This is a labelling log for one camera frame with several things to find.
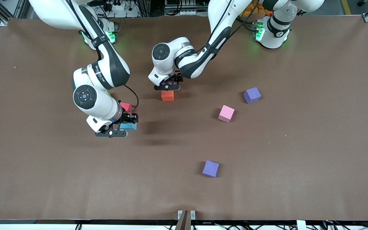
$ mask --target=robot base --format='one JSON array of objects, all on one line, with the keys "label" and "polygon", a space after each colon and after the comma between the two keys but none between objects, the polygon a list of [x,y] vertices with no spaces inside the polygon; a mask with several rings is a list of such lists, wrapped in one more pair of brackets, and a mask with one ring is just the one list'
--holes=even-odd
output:
[{"label": "robot base", "polygon": [[272,32],[268,29],[268,20],[270,19],[269,16],[265,16],[263,19],[259,19],[257,23],[262,23],[261,34],[260,38],[257,36],[255,40],[259,42],[263,47],[268,49],[276,49],[279,48],[288,38],[289,30],[286,32],[282,37],[276,38]]}]

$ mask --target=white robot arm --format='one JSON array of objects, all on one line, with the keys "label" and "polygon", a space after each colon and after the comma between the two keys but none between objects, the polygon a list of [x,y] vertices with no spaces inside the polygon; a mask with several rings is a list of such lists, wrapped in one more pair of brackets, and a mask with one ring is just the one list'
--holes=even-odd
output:
[{"label": "white robot arm", "polygon": [[296,17],[298,8],[306,12],[319,9],[325,0],[264,0],[262,6],[273,11],[272,16],[258,20],[260,28],[256,41],[266,48],[279,48],[288,38],[290,26]]},{"label": "white robot arm", "polygon": [[124,111],[120,103],[105,91],[125,85],[130,70],[102,30],[94,10],[85,4],[78,5],[73,0],[29,2],[46,24],[61,29],[82,30],[92,47],[103,54],[103,58],[74,71],[73,101],[89,115],[86,121],[96,136],[126,137],[127,131],[118,131],[112,125],[123,121],[138,122],[137,114],[127,114],[129,111]]},{"label": "white robot arm", "polygon": [[[318,9],[324,0],[261,0],[262,5],[277,15],[277,10],[287,6],[295,8],[289,14],[296,16],[296,6],[307,12]],[[218,54],[220,48],[228,40],[231,34],[231,26],[238,15],[249,5],[251,0],[210,0],[208,6],[208,19],[210,22],[211,36],[198,54],[188,38],[180,37],[167,43],[155,45],[152,51],[154,68],[149,74],[149,80],[155,84],[156,90],[178,90],[178,82],[182,77],[198,77],[211,59]],[[280,20],[281,29],[286,23]],[[287,20],[289,29],[292,20]],[[181,71],[181,75],[175,74],[175,67]]]}]

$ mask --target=blue cube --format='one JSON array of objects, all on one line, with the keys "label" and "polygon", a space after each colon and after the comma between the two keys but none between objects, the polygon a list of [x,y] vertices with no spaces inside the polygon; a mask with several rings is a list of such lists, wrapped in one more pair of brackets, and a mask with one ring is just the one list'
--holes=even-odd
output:
[{"label": "blue cube", "polygon": [[215,162],[207,160],[205,162],[205,166],[203,169],[203,175],[210,176],[210,177],[216,177],[218,166],[219,166],[219,163],[215,163]]},{"label": "blue cube", "polygon": [[126,130],[126,131],[136,131],[137,130],[137,123],[130,123],[130,122],[122,122],[120,124],[120,129]]},{"label": "blue cube", "polygon": [[247,103],[254,103],[257,102],[261,98],[261,94],[257,87],[248,89],[244,93],[245,100],[247,100]]}]

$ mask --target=purple cube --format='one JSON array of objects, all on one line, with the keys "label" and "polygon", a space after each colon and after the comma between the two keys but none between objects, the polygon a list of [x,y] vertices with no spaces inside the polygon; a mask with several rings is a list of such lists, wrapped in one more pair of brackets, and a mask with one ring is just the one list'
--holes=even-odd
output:
[{"label": "purple cube", "polygon": [[257,102],[260,99],[261,95],[260,95],[258,88],[255,87],[255,88],[246,90],[244,93],[244,97],[245,97],[245,100],[247,100],[247,103],[250,104],[250,103]]},{"label": "purple cube", "polygon": [[203,175],[210,176],[210,177],[216,177],[218,166],[219,166],[219,163],[215,163],[215,162],[207,160],[205,162]]}]

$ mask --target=circular joint cap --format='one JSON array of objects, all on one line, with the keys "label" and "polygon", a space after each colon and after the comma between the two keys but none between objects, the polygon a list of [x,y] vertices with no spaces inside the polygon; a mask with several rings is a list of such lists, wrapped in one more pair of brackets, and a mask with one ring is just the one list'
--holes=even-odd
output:
[{"label": "circular joint cap", "polygon": [[154,48],[153,48],[153,57],[156,60],[164,60],[168,57],[168,55],[170,54],[170,48],[168,47],[168,45],[161,43],[161,44],[157,44]]},{"label": "circular joint cap", "polygon": [[73,101],[82,109],[91,109],[95,106],[96,90],[89,85],[79,86],[73,93]]}]

